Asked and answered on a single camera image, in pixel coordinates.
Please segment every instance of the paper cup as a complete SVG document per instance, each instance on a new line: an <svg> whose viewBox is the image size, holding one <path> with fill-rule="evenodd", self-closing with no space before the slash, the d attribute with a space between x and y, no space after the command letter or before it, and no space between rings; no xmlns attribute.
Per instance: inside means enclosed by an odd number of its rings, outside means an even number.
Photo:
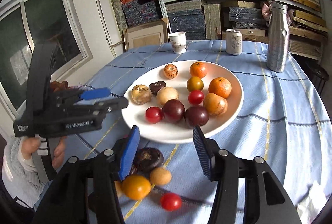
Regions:
<svg viewBox="0 0 332 224"><path fill-rule="evenodd" d="M184 31L168 34L169 41L172 44L175 54L182 54L186 49L186 33Z"/></svg>

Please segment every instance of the blue tablecloth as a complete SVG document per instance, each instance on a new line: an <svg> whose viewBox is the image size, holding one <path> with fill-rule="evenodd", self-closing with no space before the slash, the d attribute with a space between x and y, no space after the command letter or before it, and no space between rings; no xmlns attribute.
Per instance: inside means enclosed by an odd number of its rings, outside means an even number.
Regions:
<svg viewBox="0 0 332 224"><path fill-rule="evenodd" d="M332 191L332 131L325 107L311 81L289 54L285 71L276 73L266 67L267 45L243 42L243 53L225 52L225 41L198 41L188 44L187 52L174 54L169 43L131 49L102 68L89 82L95 88L109 87L118 95L142 74L160 65L198 60L217 63L232 71L241 81L244 102L236 119L214 135L221 148L235 156L253 159L264 157L283 183L294 204L308 192L313 181ZM120 111L109 113L100 131L69 136L66 159L96 156L128 134ZM168 162L172 180L155 187L141 203L125 196L120 198L126 223L207 223L216 182L202 172L193 143L160 144L141 138L139 147L159 148ZM182 197L180 210L167 212L159 205L167 191ZM242 223L244 181L239 181L236 223ZM97 223L95 216L91 223Z"/></svg>

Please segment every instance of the orange fruit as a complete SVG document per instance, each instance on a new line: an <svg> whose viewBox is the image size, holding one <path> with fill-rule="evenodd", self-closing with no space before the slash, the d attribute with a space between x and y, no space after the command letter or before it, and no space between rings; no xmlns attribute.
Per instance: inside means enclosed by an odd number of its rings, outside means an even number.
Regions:
<svg viewBox="0 0 332 224"><path fill-rule="evenodd" d="M151 184L142 175L129 175L122 182L123 193L132 200L145 198L151 191Z"/></svg>
<svg viewBox="0 0 332 224"><path fill-rule="evenodd" d="M228 102L223 97L209 93L203 101L203 107L209 115L222 115L228 109Z"/></svg>
<svg viewBox="0 0 332 224"><path fill-rule="evenodd" d="M208 73L208 68L203 62L195 62L190 66L189 72L191 76L203 78Z"/></svg>
<svg viewBox="0 0 332 224"><path fill-rule="evenodd" d="M226 78L218 77L210 82L209 93L215 93L216 95L227 99L231 91L232 85Z"/></svg>

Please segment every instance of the speckled orange fruit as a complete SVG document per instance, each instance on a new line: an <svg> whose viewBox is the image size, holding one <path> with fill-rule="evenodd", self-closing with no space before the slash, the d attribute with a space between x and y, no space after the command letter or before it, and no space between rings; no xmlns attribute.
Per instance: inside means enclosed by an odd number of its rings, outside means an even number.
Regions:
<svg viewBox="0 0 332 224"><path fill-rule="evenodd" d="M216 95L227 99L231 91L232 85L226 78L218 77L210 82L209 93L215 93Z"/></svg>
<svg viewBox="0 0 332 224"><path fill-rule="evenodd" d="M202 79L208 73L208 68L203 62L195 62L190 66L189 72L191 76Z"/></svg>

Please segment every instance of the aluminum can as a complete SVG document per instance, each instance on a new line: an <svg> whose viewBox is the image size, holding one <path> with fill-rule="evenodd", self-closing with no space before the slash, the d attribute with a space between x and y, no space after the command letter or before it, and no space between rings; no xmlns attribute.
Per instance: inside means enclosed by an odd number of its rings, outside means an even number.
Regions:
<svg viewBox="0 0 332 224"><path fill-rule="evenodd" d="M226 30L226 52L231 55L242 54L242 34L238 30Z"/></svg>

